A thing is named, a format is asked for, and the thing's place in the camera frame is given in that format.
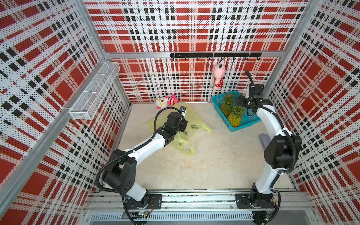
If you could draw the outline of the yellow-green plastic bag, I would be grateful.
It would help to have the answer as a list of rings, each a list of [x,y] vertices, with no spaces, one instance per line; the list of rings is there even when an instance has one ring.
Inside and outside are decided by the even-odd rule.
[[[185,132],[177,133],[174,140],[171,141],[169,145],[184,155],[193,156],[195,152],[192,142],[190,142],[191,138],[201,129],[204,129],[209,133],[212,133],[212,129],[201,120],[190,104],[180,102],[173,107],[180,109],[181,106],[187,109],[185,114],[187,127]]]

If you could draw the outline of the pineapple front yellow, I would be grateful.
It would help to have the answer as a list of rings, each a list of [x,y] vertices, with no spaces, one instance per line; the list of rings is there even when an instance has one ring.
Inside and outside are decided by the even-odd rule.
[[[241,124],[244,112],[245,108],[240,106],[235,106],[232,109],[230,115],[227,118],[232,127],[236,128]]]

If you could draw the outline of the pineapple green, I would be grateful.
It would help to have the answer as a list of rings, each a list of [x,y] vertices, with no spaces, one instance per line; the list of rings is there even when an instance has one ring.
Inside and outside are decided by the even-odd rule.
[[[225,117],[228,117],[232,111],[233,104],[235,102],[233,93],[226,93],[224,96],[223,102],[221,104],[220,110],[224,114]]]

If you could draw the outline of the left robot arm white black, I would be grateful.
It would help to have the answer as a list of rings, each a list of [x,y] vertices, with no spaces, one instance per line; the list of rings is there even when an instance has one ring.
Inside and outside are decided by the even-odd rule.
[[[157,113],[154,119],[154,131],[151,137],[133,148],[112,152],[108,162],[98,171],[95,184],[103,191],[118,193],[124,198],[146,205],[149,202],[149,191],[136,183],[137,167],[156,151],[163,149],[179,132],[185,132],[188,121],[185,120],[187,108],[169,107],[163,126],[157,127]]]

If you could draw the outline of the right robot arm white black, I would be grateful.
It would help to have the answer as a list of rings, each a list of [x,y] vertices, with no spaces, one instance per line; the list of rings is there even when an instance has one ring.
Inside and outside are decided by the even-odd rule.
[[[255,84],[249,71],[245,74],[250,80],[247,95],[239,95],[235,104],[245,109],[251,109],[264,123],[272,137],[264,150],[266,166],[262,175],[250,190],[249,204],[260,208],[273,197],[274,185],[282,174],[294,170],[301,150],[302,139],[289,131],[275,111],[273,103],[263,97],[264,86]]]

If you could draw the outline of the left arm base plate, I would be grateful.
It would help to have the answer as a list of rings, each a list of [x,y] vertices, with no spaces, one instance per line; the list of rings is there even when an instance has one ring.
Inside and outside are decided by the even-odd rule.
[[[158,210],[162,206],[162,194],[146,194],[141,201],[133,198],[125,199],[125,206],[128,210]]]

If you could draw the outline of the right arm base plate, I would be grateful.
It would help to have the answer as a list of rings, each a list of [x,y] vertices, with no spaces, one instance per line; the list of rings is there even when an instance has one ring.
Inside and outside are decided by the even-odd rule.
[[[235,194],[235,202],[238,209],[274,209],[273,194]]]

